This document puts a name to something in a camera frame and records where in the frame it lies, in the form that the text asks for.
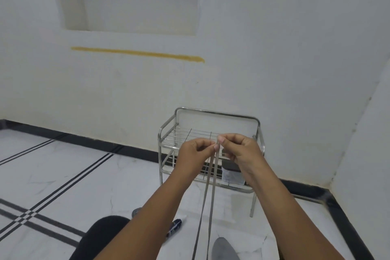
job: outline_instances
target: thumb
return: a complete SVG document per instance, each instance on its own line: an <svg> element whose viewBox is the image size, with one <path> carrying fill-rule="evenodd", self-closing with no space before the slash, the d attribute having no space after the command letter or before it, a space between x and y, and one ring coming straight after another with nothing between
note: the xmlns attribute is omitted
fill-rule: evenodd
<svg viewBox="0 0 390 260"><path fill-rule="evenodd" d="M226 149L228 152L234 154L235 156L239 156L240 154L240 147L241 145L238 145L236 143L233 143L226 139L225 137L222 137L221 135L218 136L218 142L221 144L224 149Z"/></svg>
<svg viewBox="0 0 390 260"><path fill-rule="evenodd" d="M209 157L211 157L212 155L214 155L215 153L215 148L214 148L214 144L213 145L210 145L208 147L206 147L205 149L203 149L200 154L202 155L202 159L203 161L205 161L206 159L208 159Z"/></svg>

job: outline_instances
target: silver shoe rack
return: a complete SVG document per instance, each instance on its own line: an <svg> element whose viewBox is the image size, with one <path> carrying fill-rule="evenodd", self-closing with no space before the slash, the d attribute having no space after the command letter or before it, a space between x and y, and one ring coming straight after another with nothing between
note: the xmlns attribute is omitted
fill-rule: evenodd
<svg viewBox="0 0 390 260"><path fill-rule="evenodd" d="M178 151L180 149L180 146L184 142L196 138L208 138L208 139L216 140L217 136L219 135L219 133L216 132L208 132L204 130L197 130L194 128L181 127L179 124L179 116L178 116L179 110L193 111L197 113L205 113L205 114L213 114L213 115L221 115L221 116L230 116L237 119L244 118L244 119L256 121L257 127L256 129L254 128L253 130L254 134L252 135L252 137L258 143L260 143L260 148L264 155L265 153L264 139L260 129L260 121L256 117L248 116L248 115L217 112L211 110L179 107L176 108L174 114L160 127L160 130L158 132L158 164L159 164L159 172L160 172L160 184L163 183L163 173L164 174L172 173L175 167L175 160L178 155ZM166 130L167 125L170 123L173 123L173 126L170 127L168 130ZM164 159L163 159L163 154L161 152L162 148L169 149L169 153L166 155ZM223 159L229 160L228 158L225 157L223 153L221 153L219 160L216 160L215 162L218 165L220 165L221 164L220 161L222 161ZM207 176L208 170L209 170L209 160L206 161L205 166L203 167L201 173L198 175L197 178L195 178L194 181L206 183L205 176ZM253 193L252 205L250 210L250 217L253 217L255 203L256 203L256 194L254 193L253 189L250 186L225 182L222 180L221 174L217 174L216 184L219 187L231 189L234 191L239 191L241 193Z"/></svg>

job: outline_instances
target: yellow paint streak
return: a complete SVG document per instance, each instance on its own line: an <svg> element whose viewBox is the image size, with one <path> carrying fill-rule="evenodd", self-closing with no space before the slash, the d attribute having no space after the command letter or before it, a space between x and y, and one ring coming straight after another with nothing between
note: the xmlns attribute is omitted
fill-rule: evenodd
<svg viewBox="0 0 390 260"><path fill-rule="evenodd" d="M127 49L101 49L95 47L71 47L71 49L74 51L82 51L82 52L108 52L113 54L140 55L144 57L159 57L159 58L204 63L204 59L202 57L198 57L195 55L175 55L175 54L164 54L162 52L143 52L143 51L132 51Z"/></svg>

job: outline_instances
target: marble floor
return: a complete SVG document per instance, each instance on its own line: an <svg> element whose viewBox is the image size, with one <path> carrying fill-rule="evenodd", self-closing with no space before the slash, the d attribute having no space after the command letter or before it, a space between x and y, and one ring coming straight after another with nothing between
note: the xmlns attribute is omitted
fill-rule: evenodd
<svg viewBox="0 0 390 260"><path fill-rule="evenodd" d="M180 231L161 248L158 259L191 259L204 184L193 182L177 216L187 215ZM83 234L109 215L131 218L159 187L158 164L0 130L0 255L2 259L69 259ZM208 196L204 214L209 213ZM345 259L353 259L328 211L297 199L320 231ZM226 238L241 260L278 258L270 225L251 195L216 188L211 244ZM206 258L208 220L204 220L197 259Z"/></svg>

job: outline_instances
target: person's left hand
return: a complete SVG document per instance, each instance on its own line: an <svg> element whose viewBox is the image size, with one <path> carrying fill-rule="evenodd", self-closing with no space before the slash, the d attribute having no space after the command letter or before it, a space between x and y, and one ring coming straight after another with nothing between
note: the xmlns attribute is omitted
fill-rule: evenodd
<svg viewBox="0 0 390 260"><path fill-rule="evenodd" d="M200 173L206 159L216 150L219 150L219 145L209 139L198 138L184 142L180 147L172 174L184 179L188 185L191 184Z"/></svg>

